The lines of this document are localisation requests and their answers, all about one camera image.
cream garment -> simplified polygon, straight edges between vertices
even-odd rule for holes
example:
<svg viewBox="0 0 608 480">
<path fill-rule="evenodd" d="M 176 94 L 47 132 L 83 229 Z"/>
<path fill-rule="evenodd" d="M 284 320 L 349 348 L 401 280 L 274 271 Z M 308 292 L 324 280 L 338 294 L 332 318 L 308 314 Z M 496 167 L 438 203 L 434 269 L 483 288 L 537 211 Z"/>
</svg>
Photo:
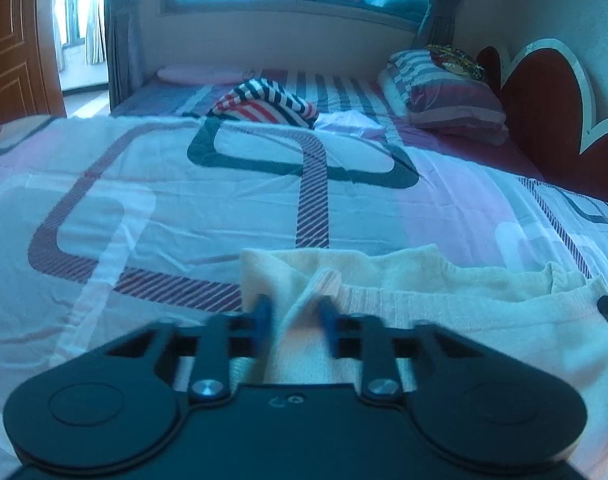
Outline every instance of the cream garment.
<svg viewBox="0 0 608 480">
<path fill-rule="evenodd" d="M 608 323 L 596 307 L 608 294 L 601 278 L 548 264 L 541 272 L 464 269 L 435 246 L 369 257 L 356 251 L 255 251 L 241 254 L 242 301 L 274 301 L 274 341 L 267 362 L 237 362 L 233 382 L 356 383 L 359 364 L 332 360 L 315 316 L 315 298 L 335 298 L 345 314 L 379 316 L 406 328 L 424 319 L 545 370 L 572 384 L 588 424 L 572 464 L 608 479 Z M 400 372 L 413 389 L 407 366 Z"/>
</svg>

door panel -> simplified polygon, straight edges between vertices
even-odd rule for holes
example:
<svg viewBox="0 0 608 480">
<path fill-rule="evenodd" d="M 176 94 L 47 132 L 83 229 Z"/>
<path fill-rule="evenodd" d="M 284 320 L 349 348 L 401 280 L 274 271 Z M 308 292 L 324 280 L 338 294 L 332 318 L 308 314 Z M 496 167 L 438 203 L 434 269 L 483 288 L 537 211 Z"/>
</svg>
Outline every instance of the door panel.
<svg viewBox="0 0 608 480">
<path fill-rule="evenodd" d="M 0 0 L 0 124 L 35 114 L 65 116 L 50 0 Z"/>
</svg>

headboard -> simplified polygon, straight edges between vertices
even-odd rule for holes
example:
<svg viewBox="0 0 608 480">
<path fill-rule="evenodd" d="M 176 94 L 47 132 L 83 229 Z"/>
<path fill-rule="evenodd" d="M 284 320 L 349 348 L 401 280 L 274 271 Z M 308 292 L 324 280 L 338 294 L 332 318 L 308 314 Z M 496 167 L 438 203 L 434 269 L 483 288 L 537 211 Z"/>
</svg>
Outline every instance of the headboard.
<svg viewBox="0 0 608 480">
<path fill-rule="evenodd" d="M 550 184 L 608 202 L 608 119 L 595 124 L 588 75 L 559 40 L 538 40 L 510 60 L 477 56 L 506 111 L 512 140 Z"/>
</svg>

screw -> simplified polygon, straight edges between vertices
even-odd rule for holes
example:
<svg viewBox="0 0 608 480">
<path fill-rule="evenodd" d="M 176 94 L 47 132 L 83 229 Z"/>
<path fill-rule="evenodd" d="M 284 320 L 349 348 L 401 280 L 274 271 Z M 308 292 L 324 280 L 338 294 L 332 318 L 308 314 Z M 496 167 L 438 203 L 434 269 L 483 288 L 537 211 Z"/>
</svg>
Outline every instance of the screw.
<svg viewBox="0 0 608 480">
<path fill-rule="evenodd" d="M 215 379 L 203 379 L 201 381 L 195 381 L 191 385 L 191 392 L 193 392 L 193 394 L 199 400 L 204 402 L 219 400 L 227 395 L 224 384 L 216 381 Z"/>
<path fill-rule="evenodd" d="M 375 379 L 369 383 L 369 392 L 377 397 L 394 397 L 399 391 L 399 384 L 392 379 Z"/>
<path fill-rule="evenodd" d="M 302 395 L 291 395 L 288 399 L 286 399 L 291 404 L 301 404 L 306 399 Z"/>
</svg>

floor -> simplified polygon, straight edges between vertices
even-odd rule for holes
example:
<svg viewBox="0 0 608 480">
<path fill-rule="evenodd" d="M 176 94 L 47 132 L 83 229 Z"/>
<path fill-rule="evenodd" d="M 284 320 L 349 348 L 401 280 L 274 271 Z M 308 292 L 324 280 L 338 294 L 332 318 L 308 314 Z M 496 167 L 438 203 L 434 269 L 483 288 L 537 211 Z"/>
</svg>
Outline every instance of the floor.
<svg viewBox="0 0 608 480">
<path fill-rule="evenodd" d="M 64 70 L 60 72 L 62 91 L 108 83 L 106 62 L 87 65 L 84 56 L 84 45 L 64 49 Z"/>
<path fill-rule="evenodd" d="M 88 118 L 107 116 L 111 113 L 108 90 L 65 96 L 64 106 L 68 117 Z"/>
</svg>

